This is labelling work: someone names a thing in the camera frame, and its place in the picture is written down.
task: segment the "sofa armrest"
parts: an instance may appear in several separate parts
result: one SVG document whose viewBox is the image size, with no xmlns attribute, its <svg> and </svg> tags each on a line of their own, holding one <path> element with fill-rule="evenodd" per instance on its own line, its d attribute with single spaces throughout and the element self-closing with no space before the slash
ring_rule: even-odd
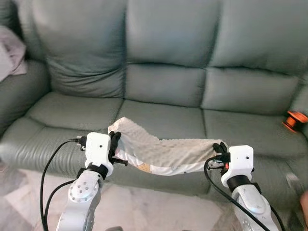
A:
<svg viewBox="0 0 308 231">
<path fill-rule="evenodd" d="M 292 103 L 291 110 L 302 112 L 308 116 L 308 84 L 301 86 Z M 308 124 L 305 125 L 303 133 L 308 139 Z"/>
<path fill-rule="evenodd" d="M 27 61 L 27 73 L 0 82 L 0 137 L 5 130 L 50 90 L 46 65 Z"/>
</svg>

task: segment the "sofa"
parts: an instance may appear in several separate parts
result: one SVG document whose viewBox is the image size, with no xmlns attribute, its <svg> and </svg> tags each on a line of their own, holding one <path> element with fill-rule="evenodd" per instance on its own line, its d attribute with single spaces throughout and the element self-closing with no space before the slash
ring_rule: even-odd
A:
<svg viewBox="0 0 308 231">
<path fill-rule="evenodd" d="M 28 70 L 0 83 L 4 163 L 42 171 L 60 143 L 126 116 L 162 139 L 252 146 L 253 181 L 268 201 L 298 205 L 286 174 L 308 188 L 308 126 L 294 133 L 282 122 L 288 110 L 308 115 L 306 0 L 22 0 L 18 15 L 10 9 L 0 22 L 20 25 Z M 67 144 L 49 172 L 74 177 L 84 162 Z M 219 171 L 210 176 L 223 187 Z M 107 181 L 221 199 L 203 172 L 115 165 Z"/>
</svg>

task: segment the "cloth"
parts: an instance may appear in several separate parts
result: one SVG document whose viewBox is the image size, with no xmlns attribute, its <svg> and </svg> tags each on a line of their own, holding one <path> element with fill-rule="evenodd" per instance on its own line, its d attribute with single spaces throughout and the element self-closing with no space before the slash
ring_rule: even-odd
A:
<svg viewBox="0 0 308 231">
<path fill-rule="evenodd" d="M 121 132 L 116 157 L 145 172 L 164 176 L 203 171 L 205 161 L 216 154 L 213 144 L 222 142 L 207 139 L 160 140 L 126 117 L 109 126 L 108 131 Z"/>
<path fill-rule="evenodd" d="M 26 46 L 7 27 L 0 26 L 0 82 L 8 75 L 26 73 Z"/>
</svg>

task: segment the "towel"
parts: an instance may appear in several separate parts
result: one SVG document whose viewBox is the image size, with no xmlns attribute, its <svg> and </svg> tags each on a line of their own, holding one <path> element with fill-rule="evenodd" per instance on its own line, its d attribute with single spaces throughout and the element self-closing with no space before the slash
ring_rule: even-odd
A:
<svg viewBox="0 0 308 231">
<path fill-rule="evenodd" d="M 127 160 L 142 171 L 163 176 L 203 171 L 205 161 L 216 155 L 213 144 L 222 142 L 209 139 L 160 140 L 126 117 L 109 126 L 108 131 L 121 132 L 115 151 L 117 158 Z"/>
<path fill-rule="evenodd" d="M 26 73 L 26 46 L 7 27 L 0 26 L 0 82 L 8 75 Z"/>
</svg>

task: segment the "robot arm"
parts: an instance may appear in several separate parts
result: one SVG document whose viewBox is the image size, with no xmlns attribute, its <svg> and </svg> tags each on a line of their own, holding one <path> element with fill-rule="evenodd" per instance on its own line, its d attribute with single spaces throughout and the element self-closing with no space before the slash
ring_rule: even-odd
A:
<svg viewBox="0 0 308 231">
<path fill-rule="evenodd" d="M 91 132 L 81 137 L 81 150 L 86 151 L 86 162 L 80 176 L 71 184 L 68 202 L 61 214 L 57 231 L 90 231 L 94 224 L 94 211 L 101 200 L 103 180 L 113 172 L 113 163 L 127 162 L 113 159 L 120 133 L 110 135 Z"/>
<path fill-rule="evenodd" d="M 215 162 L 212 164 L 213 168 L 222 168 L 222 184 L 231 190 L 234 200 L 261 221 L 270 231 L 278 231 L 271 218 L 271 208 L 268 201 L 261 195 L 258 186 L 250 182 L 254 161 L 253 148 L 248 145 L 233 146 L 229 148 L 229 152 L 230 162 Z M 235 207 L 235 214 L 244 231 L 263 231 L 238 207 Z"/>
</svg>

